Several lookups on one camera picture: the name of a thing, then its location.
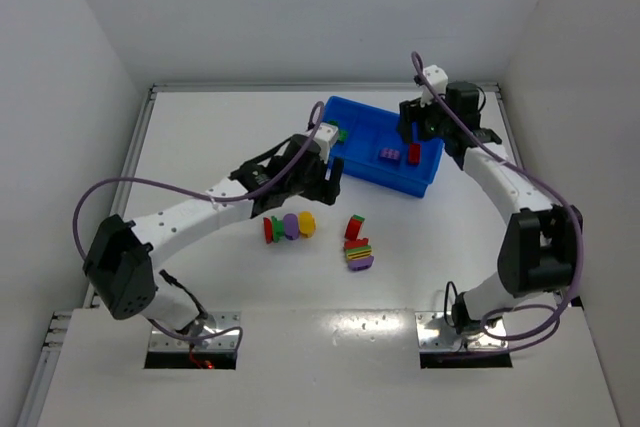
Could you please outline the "red rectangular duplo brick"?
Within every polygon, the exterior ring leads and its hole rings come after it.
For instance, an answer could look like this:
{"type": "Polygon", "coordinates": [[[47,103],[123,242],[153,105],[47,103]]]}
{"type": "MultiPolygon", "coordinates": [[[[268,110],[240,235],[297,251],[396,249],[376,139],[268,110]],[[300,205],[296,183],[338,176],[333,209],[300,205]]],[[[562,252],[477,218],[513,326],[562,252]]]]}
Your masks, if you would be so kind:
{"type": "Polygon", "coordinates": [[[421,145],[419,143],[411,143],[408,147],[407,163],[417,166],[421,162],[421,145]]]}

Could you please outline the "green small duplo brick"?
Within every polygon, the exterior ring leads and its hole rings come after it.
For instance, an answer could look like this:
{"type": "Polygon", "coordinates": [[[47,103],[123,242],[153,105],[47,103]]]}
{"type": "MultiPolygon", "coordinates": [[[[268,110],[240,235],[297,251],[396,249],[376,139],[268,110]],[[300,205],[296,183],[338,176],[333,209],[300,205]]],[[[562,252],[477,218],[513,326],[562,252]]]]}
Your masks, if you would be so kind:
{"type": "Polygon", "coordinates": [[[343,144],[346,142],[347,138],[348,138],[348,131],[340,129],[338,132],[337,142],[343,144]]]}

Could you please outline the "red rounded duplo brick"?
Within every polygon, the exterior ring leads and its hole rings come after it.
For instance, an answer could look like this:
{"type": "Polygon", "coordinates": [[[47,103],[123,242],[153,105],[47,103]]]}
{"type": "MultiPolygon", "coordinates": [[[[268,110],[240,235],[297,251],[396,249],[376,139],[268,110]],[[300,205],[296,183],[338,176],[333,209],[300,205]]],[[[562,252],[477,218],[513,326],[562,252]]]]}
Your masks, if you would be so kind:
{"type": "Polygon", "coordinates": [[[352,215],[347,223],[344,238],[349,241],[357,240],[363,223],[363,217],[352,215]]]}

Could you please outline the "red stud duplo brick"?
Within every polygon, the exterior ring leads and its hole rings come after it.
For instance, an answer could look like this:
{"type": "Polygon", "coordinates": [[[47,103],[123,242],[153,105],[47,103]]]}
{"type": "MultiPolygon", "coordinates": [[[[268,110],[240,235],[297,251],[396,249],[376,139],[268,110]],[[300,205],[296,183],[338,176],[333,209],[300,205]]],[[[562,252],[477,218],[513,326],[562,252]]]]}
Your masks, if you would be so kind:
{"type": "Polygon", "coordinates": [[[355,239],[355,240],[347,240],[344,242],[344,250],[353,250],[356,248],[361,248],[369,245],[368,238],[355,239]]]}

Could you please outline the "purple rounded duplo brick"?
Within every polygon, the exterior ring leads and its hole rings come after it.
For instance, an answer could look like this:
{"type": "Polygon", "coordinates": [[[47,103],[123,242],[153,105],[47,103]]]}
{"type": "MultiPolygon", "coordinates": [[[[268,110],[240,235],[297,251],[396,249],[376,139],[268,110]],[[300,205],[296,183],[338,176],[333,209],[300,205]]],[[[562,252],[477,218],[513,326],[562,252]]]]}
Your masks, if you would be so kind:
{"type": "Polygon", "coordinates": [[[350,259],[347,262],[347,267],[350,271],[358,272],[369,269],[374,263],[373,256],[367,256],[357,259],[350,259]]]}

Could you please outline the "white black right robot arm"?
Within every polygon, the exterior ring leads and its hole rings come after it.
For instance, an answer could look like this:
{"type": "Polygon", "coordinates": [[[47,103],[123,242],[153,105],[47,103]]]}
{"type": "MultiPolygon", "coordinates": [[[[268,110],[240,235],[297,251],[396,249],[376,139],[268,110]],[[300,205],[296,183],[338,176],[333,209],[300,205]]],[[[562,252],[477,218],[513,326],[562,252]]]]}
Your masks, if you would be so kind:
{"type": "Polygon", "coordinates": [[[457,332],[478,332],[525,300],[564,290],[575,296],[584,261],[582,215],[509,161],[501,138],[481,125],[480,90],[468,82],[425,89],[399,105],[397,131],[405,143],[440,139],[462,172],[484,191],[506,224],[497,271],[457,294],[451,320],[457,332]]]}

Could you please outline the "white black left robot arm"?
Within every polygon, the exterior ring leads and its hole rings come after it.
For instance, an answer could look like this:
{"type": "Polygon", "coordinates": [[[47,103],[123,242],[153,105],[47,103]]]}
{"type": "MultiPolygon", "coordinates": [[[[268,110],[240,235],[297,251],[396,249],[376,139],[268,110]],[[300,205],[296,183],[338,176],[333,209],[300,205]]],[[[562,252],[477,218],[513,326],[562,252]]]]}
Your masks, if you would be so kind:
{"type": "Polygon", "coordinates": [[[295,134],[244,162],[204,193],[147,216],[103,220],[83,271],[116,320],[141,315],[175,334],[193,333],[205,309],[164,264],[191,244],[229,225],[281,207],[296,196],[325,205],[340,193],[342,163],[330,164],[337,128],[295,134]]]}

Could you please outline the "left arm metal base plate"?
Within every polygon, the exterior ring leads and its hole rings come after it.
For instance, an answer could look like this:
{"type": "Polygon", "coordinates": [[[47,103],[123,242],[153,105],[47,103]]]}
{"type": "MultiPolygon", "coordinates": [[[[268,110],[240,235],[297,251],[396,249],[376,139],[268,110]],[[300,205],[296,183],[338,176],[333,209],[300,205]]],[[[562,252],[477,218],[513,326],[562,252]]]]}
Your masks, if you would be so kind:
{"type": "Polygon", "coordinates": [[[193,346],[195,353],[235,354],[242,342],[240,311],[211,312],[198,319],[185,333],[166,335],[164,326],[152,327],[148,351],[162,354],[186,354],[193,346]]]}

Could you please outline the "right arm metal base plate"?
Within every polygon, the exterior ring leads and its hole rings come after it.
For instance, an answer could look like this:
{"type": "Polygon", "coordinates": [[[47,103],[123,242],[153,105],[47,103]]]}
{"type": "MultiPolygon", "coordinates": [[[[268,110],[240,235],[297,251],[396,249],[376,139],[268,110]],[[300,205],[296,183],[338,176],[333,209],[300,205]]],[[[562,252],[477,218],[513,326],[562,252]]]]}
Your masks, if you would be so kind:
{"type": "Polygon", "coordinates": [[[418,347],[426,354],[467,354],[475,352],[505,351],[508,348],[506,340],[499,340],[497,336],[506,335],[504,322],[497,322],[485,332],[458,334],[452,321],[447,321],[441,311],[418,311],[415,313],[418,347]]]}

